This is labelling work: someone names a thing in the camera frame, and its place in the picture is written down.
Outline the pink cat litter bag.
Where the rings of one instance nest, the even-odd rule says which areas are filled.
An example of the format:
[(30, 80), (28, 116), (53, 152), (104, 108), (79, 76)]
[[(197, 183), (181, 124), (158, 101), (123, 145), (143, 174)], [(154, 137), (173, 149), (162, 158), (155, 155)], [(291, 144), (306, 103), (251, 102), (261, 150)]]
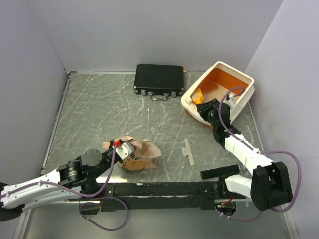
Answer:
[(161, 150), (148, 139), (136, 139), (125, 135), (117, 140), (132, 141), (131, 145), (134, 152), (127, 156), (122, 162), (116, 164), (128, 171), (140, 171), (144, 169), (155, 169), (157, 166), (153, 163), (153, 159), (161, 156)]

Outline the yellow plastic litter scoop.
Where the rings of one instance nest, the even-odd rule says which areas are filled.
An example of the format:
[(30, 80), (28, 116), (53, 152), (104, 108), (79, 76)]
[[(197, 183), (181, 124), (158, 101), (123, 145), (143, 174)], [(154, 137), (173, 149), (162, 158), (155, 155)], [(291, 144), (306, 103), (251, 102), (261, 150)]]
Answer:
[(204, 95), (200, 88), (195, 89), (195, 91), (191, 94), (191, 99), (195, 105), (202, 104), (204, 102)]

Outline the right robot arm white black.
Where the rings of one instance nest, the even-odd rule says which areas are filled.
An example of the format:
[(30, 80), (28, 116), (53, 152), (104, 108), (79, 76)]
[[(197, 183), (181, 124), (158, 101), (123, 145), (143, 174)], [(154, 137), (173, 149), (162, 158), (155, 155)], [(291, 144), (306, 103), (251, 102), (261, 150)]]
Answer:
[(244, 135), (231, 125), (230, 107), (213, 99), (196, 106), (200, 117), (210, 123), (213, 137), (222, 148), (233, 154), (251, 174), (251, 178), (235, 172), (220, 175), (218, 194), (222, 198), (240, 194), (252, 200), (259, 211), (265, 211), (293, 200), (288, 168), (274, 162), (253, 147)]

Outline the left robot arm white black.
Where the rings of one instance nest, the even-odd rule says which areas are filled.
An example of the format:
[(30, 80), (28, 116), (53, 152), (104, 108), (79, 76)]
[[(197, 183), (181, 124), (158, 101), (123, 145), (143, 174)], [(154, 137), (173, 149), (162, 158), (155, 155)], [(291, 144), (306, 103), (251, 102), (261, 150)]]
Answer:
[(96, 179), (106, 171), (112, 171), (123, 157), (116, 148), (105, 152), (91, 149), (57, 169), (24, 183), (0, 185), (0, 220), (18, 218), (23, 210), (41, 203), (85, 198), (95, 199), (103, 191)]

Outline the beige bag sealing clip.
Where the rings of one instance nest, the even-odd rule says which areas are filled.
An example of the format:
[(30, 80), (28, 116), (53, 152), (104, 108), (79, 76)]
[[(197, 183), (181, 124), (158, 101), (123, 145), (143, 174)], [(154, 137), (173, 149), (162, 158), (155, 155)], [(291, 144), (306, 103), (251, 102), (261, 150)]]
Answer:
[(194, 159), (193, 159), (193, 155), (192, 155), (192, 152), (191, 152), (191, 148), (190, 148), (190, 144), (189, 144), (188, 138), (184, 139), (184, 143), (185, 143), (185, 147), (182, 148), (182, 154), (183, 154), (184, 157), (188, 157), (190, 166), (194, 166), (195, 162), (194, 162)]

